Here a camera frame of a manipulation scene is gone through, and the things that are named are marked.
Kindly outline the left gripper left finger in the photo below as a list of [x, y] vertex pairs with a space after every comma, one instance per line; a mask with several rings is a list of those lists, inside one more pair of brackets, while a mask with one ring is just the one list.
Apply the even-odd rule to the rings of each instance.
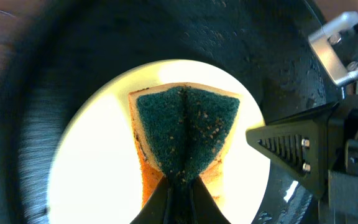
[[170, 219], [170, 183], [163, 177], [131, 224], [167, 224]]

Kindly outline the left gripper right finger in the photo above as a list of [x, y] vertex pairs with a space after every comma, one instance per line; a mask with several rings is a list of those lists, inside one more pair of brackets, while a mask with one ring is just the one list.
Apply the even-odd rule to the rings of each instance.
[[230, 224], [211, 194], [197, 177], [190, 185], [191, 222], [194, 224]]

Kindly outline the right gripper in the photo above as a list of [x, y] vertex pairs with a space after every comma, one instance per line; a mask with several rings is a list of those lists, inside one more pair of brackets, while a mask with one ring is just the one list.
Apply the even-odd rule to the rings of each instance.
[[358, 223], [358, 95], [248, 129], [246, 140], [317, 199], [328, 176], [320, 223]]

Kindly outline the yellow plate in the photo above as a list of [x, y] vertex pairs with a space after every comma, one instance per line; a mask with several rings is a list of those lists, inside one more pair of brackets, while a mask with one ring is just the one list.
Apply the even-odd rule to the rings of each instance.
[[241, 95], [239, 120], [223, 160], [219, 208], [231, 223], [250, 223], [269, 179], [269, 160], [251, 148], [246, 130], [264, 125], [252, 95], [232, 75], [193, 60], [142, 65], [101, 87], [63, 133], [48, 184], [50, 223], [129, 223], [140, 212], [142, 178], [128, 94], [150, 86], [192, 82]]

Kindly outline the green and yellow sponge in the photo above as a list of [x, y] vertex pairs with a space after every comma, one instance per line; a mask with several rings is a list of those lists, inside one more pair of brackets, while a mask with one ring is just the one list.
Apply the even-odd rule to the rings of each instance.
[[148, 201], [163, 177], [179, 192], [200, 177], [222, 207], [224, 158], [234, 137], [241, 96], [185, 82], [132, 91], [128, 103], [142, 201]]

